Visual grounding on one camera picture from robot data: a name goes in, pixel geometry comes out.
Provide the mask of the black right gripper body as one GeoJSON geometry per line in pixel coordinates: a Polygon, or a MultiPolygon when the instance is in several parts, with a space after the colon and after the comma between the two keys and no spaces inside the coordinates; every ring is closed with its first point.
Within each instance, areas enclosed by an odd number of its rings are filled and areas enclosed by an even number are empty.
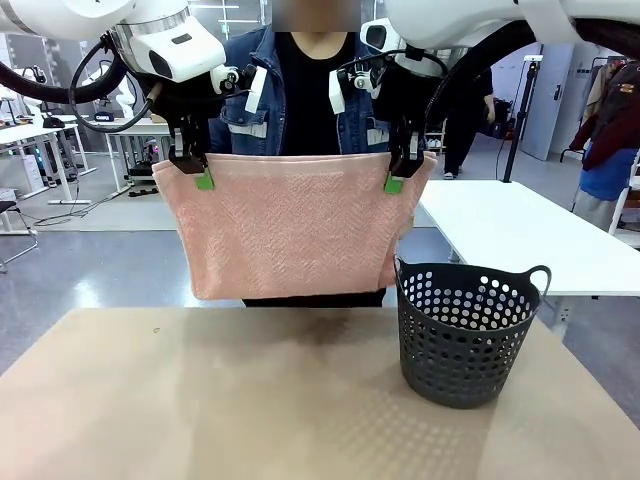
{"type": "Polygon", "coordinates": [[[405,122],[423,128],[427,107],[435,90],[435,77],[417,75],[397,63],[388,64],[385,94],[390,109],[390,125],[397,127],[405,122]]]}

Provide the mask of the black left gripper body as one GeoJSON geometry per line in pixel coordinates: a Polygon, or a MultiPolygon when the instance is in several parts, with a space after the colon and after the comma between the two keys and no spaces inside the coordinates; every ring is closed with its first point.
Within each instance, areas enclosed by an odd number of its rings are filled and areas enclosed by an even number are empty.
{"type": "Polygon", "coordinates": [[[182,83],[162,80],[160,84],[160,93],[150,109],[164,119],[170,129],[179,128],[184,120],[216,118],[221,111],[221,97],[208,74],[182,83]]]}

